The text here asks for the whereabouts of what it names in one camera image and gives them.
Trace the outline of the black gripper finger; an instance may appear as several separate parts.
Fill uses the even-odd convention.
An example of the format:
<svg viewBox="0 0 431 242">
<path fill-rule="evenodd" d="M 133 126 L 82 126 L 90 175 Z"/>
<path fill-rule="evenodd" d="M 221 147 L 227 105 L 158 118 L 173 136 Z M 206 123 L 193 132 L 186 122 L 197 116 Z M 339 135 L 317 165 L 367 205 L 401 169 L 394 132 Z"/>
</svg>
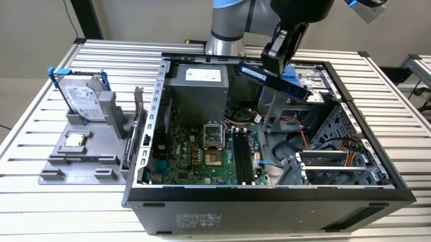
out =
<svg viewBox="0 0 431 242">
<path fill-rule="evenodd" d="M 289 32 L 278 30 L 262 51 L 263 69 L 275 77 L 285 70 L 285 57 L 289 48 Z"/>
<path fill-rule="evenodd" d="M 295 30 L 293 31 L 293 35 L 291 35 L 291 38 L 290 38 L 290 42 L 289 42 L 289 45 L 287 45 L 287 52 L 286 52 L 286 55 L 285 55 L 285 61 L 283 61 L 283 64 L 285 65 L 289 65 L 290 64 L 290 61 L 298 51 L 298 48 L 301 46 L 301 43 L 302 43 L 302 40 L 303 40 L 303 37 L 305 37 L 305 34 L 307 32 L 307 29 L 309 29 L 309 26 L 310 24 L 309 23 L 301 23 Z"/>
</svg>

